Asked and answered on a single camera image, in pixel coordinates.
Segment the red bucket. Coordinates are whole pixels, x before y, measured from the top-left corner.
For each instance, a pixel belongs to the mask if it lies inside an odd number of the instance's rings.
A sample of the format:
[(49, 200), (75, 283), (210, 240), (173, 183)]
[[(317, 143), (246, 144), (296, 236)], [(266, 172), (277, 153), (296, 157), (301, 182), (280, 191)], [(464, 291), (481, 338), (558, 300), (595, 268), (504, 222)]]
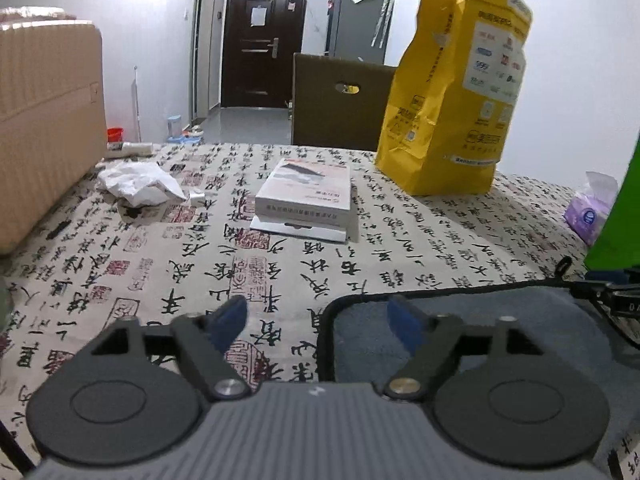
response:
[(119, 143), (124, 140), (124, 129), (122, 127), (113, 127), (106, 130), (108, 143)]

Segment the white flat box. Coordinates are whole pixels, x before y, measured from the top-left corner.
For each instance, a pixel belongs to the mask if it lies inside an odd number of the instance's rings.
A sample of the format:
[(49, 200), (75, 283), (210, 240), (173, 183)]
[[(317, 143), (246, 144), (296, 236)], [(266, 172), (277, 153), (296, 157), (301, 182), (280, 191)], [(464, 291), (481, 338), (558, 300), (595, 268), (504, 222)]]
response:
[(254, 200), (253, 230), (344, 243), (352, 220), (347, 167), (284, 158)]

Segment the purple tissue pack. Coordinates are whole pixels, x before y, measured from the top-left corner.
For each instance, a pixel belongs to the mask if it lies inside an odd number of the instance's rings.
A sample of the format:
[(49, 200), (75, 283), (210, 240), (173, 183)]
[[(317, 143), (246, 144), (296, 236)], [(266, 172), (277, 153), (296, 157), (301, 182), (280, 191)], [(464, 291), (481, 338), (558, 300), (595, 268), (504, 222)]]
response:
[(608, 174), (586, 172), (586, 184), (575, 192), (564, 219), (591, 247), (600, 235), (618, 194), (618, 182)]

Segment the beige suitcase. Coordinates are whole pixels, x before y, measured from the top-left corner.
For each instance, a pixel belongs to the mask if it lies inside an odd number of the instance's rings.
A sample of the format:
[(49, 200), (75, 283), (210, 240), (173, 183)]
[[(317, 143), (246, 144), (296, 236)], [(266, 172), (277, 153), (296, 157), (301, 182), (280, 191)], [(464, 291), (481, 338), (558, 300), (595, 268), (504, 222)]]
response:
[(1, 11), (1, 251), (106, 151), (102, 36), (61, 8)]

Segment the crumpled white paper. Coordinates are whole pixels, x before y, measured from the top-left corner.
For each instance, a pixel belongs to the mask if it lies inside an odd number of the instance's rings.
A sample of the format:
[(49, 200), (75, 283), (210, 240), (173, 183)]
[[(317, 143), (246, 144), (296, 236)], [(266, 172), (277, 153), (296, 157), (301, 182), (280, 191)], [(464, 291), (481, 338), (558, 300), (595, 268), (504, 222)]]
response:
[(98, 173), (96, 186), (132, 208), (158, 206), (170, 200), (185, 202), (205, 197), (205, 193), (199, 188), (185, 190), (156, 162), (118, 162)]

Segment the yellow paper bag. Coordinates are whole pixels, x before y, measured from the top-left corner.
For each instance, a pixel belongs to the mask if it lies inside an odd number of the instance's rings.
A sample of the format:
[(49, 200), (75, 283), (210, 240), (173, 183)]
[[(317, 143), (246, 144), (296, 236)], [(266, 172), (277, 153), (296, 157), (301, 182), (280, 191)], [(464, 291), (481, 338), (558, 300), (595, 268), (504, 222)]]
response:
[(491, 189), (526, 69), (523, 0), (421, 0), (375, 166), (413, 196)]

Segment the brown cardboard box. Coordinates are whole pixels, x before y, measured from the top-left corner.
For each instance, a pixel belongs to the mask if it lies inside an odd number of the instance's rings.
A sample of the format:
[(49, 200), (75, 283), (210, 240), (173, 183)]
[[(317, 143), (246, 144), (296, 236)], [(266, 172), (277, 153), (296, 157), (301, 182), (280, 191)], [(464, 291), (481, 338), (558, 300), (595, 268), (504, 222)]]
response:
[(394, 75), (386, 65), (297, 53), (292, 143), (374, 152)]

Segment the calligraphy print tablecloth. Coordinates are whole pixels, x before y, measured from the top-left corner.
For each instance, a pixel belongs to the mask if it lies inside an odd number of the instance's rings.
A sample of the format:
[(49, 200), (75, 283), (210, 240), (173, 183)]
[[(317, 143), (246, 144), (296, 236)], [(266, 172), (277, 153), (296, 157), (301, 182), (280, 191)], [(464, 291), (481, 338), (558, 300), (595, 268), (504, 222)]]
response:
[[(356, 220), (343, 243), (250, 227), (254, 196), (283, 157), (345, 166)], [(228, 357), (251, 384), (308, 382), (333, 299), (548, 278), (585, 244), (563, 214), (573, 191), (497, 176), (489, 193), (417, 200), (369, 152), (216, 144), (164, 146), (158, 164), (186, 201), (126, 211), (87, 174), (2, 264), (14, 303), (1, 339), (1, 418), (30, 458), (27, 401), (102, 328), (202, 312), (243, 295), (250, 318)]]

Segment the dark brown entrance door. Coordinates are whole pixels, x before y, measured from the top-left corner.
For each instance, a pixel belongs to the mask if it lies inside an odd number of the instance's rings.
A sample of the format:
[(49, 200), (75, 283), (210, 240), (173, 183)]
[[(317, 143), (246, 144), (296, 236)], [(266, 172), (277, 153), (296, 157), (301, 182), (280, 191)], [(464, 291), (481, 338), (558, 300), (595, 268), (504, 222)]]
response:
[(223, 107), (285, 108), (294, 55), (302, 50), (307, 0), (227, 0), (222, 45)]

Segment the grey refrigerator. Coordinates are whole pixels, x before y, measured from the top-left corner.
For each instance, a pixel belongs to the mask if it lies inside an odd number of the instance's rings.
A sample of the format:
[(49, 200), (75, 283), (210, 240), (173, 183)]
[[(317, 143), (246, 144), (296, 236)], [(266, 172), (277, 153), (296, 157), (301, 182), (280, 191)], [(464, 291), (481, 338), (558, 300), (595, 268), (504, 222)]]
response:
[(394, 3), (395, 0), (329, 0), (324, 54), (382, 65)]

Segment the white tube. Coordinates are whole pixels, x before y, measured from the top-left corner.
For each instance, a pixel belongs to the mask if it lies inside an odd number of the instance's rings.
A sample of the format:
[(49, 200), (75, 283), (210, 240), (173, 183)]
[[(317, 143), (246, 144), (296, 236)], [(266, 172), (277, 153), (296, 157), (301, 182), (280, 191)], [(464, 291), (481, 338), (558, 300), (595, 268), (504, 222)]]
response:
[(152, 155), (152, 143), (110, 142), (107, 144), (104, 158), (149, 157)]

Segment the green paper shopping bag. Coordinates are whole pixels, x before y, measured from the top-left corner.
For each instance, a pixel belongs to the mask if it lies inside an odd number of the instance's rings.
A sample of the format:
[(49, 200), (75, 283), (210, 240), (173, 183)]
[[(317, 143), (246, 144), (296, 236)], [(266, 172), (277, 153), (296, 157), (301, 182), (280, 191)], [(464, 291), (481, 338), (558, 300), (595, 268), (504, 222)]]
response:
[(589, 249), (589, 271), (616, 271), (640, 262), (640, 155), (634, 148), (614, 206), (596, 242)]

